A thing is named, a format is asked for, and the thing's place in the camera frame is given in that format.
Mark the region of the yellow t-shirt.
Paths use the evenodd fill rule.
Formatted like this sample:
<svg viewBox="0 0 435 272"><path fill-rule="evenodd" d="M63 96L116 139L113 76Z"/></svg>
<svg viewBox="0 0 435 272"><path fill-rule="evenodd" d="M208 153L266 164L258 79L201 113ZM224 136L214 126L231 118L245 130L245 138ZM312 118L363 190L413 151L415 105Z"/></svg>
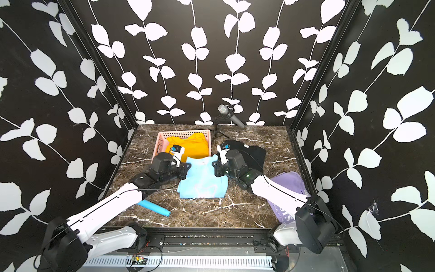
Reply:
<svg viewBox="0 0 435 272"><path fill-rule="evenodd" d="M208 141L202 133L194 133L187 139L169 137L167 141L169 145L165 150L166 153L172 153L171 148L173 145L179 145L185 149L181 157L183 163L186 162L187 158L202 159L210 156Z"/></svg>

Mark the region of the pink perforated plastic basket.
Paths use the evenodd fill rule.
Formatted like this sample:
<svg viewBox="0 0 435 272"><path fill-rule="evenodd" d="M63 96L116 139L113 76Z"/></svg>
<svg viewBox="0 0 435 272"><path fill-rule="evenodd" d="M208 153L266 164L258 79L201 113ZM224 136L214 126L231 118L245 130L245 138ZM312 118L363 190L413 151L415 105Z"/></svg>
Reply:
<svg viewBox="0 0 435 272"><path fill-rule="evenodd" d="M189 138L194 133L202 133L208 141L209 155L211 156L211 132L210 130L181 130L181 131L162 131L157 135L157 140L152 157L154 158L159 153L166 153L165 150L169 145L167 138L179 137L182 139Z"/></svg>

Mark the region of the black t-shirt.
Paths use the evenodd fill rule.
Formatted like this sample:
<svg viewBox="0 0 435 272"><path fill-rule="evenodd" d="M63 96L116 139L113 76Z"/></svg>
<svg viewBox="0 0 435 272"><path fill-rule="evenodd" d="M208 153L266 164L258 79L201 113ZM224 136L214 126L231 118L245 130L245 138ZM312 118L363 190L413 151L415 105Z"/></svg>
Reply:
<svg viewBox="0 0 435 272"><path fill-rule="evenodd" d="M249 168L263 172L266 150L259 146L248 146L243 142L228 139L222 143L224 147L228 146L230 150L239 150L243 156L245 163Z"/></svg>

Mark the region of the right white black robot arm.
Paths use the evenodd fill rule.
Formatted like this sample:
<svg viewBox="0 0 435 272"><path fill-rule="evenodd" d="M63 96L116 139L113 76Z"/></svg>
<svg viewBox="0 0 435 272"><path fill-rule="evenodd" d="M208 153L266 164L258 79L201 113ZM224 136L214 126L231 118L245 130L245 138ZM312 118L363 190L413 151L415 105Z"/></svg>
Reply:
<svg viewBox="0 0 435 272"><path fill-rule="evenodd" d="M240 150L217 149L219 158L212 162L215 176L233 179L241 189L272 202L293 218L290 224L273 229L268 239L270 247L302 245L318 255L324 250L338 230L338 222L321 197L299 194L273 182L264 173L250 168Z"/></svg>

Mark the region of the light blue t-shirt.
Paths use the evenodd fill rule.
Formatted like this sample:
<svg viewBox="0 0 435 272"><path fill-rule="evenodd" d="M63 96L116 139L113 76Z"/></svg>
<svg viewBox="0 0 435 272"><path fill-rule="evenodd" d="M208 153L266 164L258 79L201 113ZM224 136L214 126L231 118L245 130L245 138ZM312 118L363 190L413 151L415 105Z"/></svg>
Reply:
<svg viewBox="0 0 435 272"><path fill-rule="evenodd" d="M180 198L224 198L228 189L226 176L216 177L212 162L218 160L217 155L202 159L188 157L191 164L185 180L181 180L177 188Z"/></svg>

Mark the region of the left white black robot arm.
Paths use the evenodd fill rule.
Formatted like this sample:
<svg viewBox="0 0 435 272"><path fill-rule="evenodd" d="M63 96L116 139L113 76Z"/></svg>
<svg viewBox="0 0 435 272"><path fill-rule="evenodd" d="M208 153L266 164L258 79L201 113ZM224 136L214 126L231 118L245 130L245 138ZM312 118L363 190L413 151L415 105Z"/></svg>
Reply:
<svg viewBox="0 0 435 272"><path fill-rule="evenodd" d="M190 169L191 164L182 162L178 155L159 153L146 171L135 175L104 200L68 219L53 219L46 228L38 254L40 264L34 268L40 272L75 272L94 257L119 249L145 249L148 233L138 223L104 233L97 231L129 207L160 190L162 185L186 179Z"/></svg>

